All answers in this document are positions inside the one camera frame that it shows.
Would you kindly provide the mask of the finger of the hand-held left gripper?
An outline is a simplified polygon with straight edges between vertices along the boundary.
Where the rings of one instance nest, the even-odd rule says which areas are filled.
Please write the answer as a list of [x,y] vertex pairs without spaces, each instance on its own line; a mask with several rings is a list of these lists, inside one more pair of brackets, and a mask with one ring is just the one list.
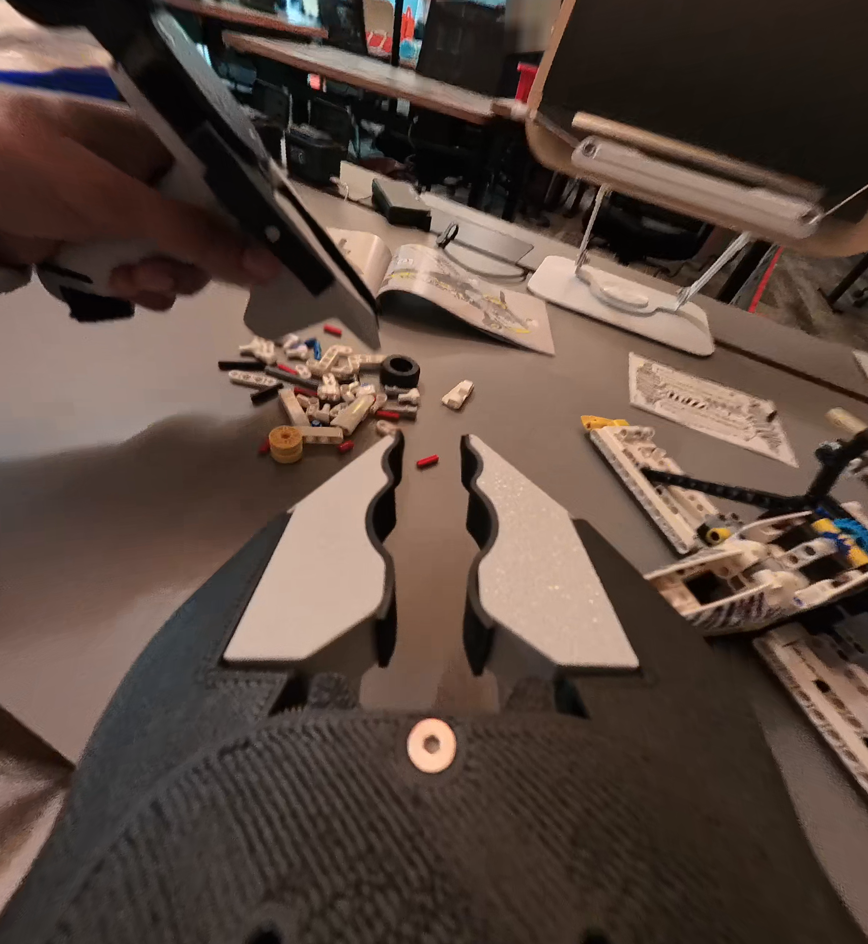
[[380,346],[376,299],[357,268],[288,180],[275,183],[277,275],[251,289],[244,324],[276,340],[322,321],[342,324],[371,349]]

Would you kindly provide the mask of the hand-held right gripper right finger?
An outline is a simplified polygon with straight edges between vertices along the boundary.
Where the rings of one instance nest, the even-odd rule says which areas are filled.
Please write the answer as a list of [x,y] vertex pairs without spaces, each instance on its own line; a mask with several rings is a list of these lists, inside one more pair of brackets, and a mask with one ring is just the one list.
[[640,668],[577,522],[480,437],[461,439],[477,552],[463,618],[478,677],[565,678]]

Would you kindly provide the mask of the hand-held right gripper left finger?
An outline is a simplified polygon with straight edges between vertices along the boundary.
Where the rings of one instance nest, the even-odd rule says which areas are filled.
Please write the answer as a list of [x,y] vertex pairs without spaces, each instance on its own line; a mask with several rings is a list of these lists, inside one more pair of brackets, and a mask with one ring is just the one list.
[[223,652],[229,667],[387,667],[396,642],[404,437],[374,446],[297,502]]

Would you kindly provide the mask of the white curved lego panel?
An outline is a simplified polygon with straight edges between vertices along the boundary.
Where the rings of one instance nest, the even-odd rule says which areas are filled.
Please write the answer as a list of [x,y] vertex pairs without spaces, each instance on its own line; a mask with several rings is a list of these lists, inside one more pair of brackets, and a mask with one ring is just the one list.
[[359,425],[372,412],[376,404],[374,393],[362,394],[348,403],[330,422],[334,429],[342,431],[344,437],[350,437]]

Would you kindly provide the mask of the lego airplane model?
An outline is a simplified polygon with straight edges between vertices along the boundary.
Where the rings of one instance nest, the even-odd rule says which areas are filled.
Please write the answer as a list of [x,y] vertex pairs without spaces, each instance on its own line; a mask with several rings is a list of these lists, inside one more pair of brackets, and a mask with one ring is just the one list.
[[703,636],[748,634],[868,797],[868,515],[833,495],[868,469],[868,425],[841,410],[807,489],[780,495],[685,475],[652,428],[583,415],[582,428],[679,553],[645,575]]

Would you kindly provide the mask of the lego instruction booklet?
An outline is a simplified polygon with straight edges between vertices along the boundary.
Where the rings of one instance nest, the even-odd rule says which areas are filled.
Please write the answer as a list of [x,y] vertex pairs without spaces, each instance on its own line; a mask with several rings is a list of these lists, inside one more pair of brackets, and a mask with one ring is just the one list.
[[517,348],[555,355],[546,303],[533,295],[476,276],[440,248],[407,242],[392,250],[365,230],[327,232],[380,313],[439,313]]

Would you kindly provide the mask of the scattered small lego pieces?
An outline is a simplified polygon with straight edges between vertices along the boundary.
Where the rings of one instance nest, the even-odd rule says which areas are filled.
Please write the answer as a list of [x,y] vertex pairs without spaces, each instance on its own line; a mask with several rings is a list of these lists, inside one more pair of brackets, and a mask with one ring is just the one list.
[[[423,367],[417,388],[386,388],[379,367],[391,355],[406,355],[421,365],[414,354],[371,350],[340,323],[323,322],[276,340],[252,335],[236,353],[218,360],[217,368],[252,408],[273,414],[259,455],[270,456],[272,429],[295,426],[304,440],[302,458],[323,449],[348,459],[377,441],[406,436],[419,418],[426,397]],[[375,407],[352,436],[330,426],[348,403],[369,393],[376,395]]]

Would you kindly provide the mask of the black battery charger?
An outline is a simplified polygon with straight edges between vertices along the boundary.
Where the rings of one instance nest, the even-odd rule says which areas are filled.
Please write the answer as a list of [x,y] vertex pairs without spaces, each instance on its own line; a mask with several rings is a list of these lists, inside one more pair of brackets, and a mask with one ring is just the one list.
[[309,124],[295,124],[285,133],[289,175],[317,187],[328,187],[339,177],[346,148],[333,137]]

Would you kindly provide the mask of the power adapter brick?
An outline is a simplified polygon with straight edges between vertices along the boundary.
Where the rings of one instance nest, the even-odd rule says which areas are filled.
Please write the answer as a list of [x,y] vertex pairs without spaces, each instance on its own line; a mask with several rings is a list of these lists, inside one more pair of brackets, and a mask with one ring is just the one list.
[[428,232],[431,209],[407,182],[376,176],[371,184],[372,207],[389,225]]

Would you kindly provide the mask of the wooden top desk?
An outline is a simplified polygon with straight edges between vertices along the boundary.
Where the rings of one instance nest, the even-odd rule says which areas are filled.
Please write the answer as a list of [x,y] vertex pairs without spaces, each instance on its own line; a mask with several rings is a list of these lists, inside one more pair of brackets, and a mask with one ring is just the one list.
[[485,143],[475,161],[468,195],[468,205],[475,209],[482,208],[487,193],[488,154],[499,123],[522,124],[528,114],[527,105],[515,98],[489,97],[326,45],[265,39],[229,30],[224,32],[223,38],[235,52],[280,63],[306,75],[318,75],[387,99],[408,101],[419,109],[485,127]]
[[211,1],[164,1],[163,3],[199,17],[215,19],[242,28],[264,30],[307,41],[323,41],[328,37],[325,29],[296,25],[276,13],[239,6],[236,3]]

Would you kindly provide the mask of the zebra striped sticker sheet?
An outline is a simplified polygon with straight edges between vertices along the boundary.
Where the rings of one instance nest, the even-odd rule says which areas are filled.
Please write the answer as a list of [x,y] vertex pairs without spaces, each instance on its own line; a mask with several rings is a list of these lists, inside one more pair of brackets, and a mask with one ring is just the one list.
[[798,466],[774,402],[629,354],[629,401],[691,431]]

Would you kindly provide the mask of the orange traffic cone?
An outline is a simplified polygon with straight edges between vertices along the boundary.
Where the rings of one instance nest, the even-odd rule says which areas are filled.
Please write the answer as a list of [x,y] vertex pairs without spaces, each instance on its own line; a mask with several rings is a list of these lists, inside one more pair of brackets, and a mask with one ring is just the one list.
[[747,312],[748,312],[748,313],[756,313],[756,312],[757,312],[757,310],[758,310],[758,305],[759,305],[760,301],[762,300],[762,297],[763,297],[763,295],[764,295],[764,293],[765,293],[765,290],[766,290],[766,288],[767,288],[767,286],[768,286],[768,283],[769,283],[769,281],[770,281],[770,279],[771,279],[771,277],[772,277],[772,275],[773,275],[775,269],[777,268],[778,263],[779,263],[779,261],[780,261],[780,259],[781,259],[781,255],[782,255],[782,253],[783,253],[783,249],[784,249],[784,246],[779,245],[779,246],[776,247],[776,248],[772,248],[772,249],[767,253],[767,255],[766,255],[766,257],[765,257],[765,260],[764,260],[765,266],[764,266],[763,269],[761,270],[760,276],[759,276],[759,278],[758,278],[758,283],[757,283],[755,289],[753,290],[751,296],[749,297],[749,302],[748,302],[748,306],[747,306]]

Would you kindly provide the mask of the tan framed display screen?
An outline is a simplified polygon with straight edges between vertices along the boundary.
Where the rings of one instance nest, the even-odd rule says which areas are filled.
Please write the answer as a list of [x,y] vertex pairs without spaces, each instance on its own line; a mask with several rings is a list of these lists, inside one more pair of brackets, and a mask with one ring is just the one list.
[[868,250],[868,1],[564,2],[544,166],[808,256]]

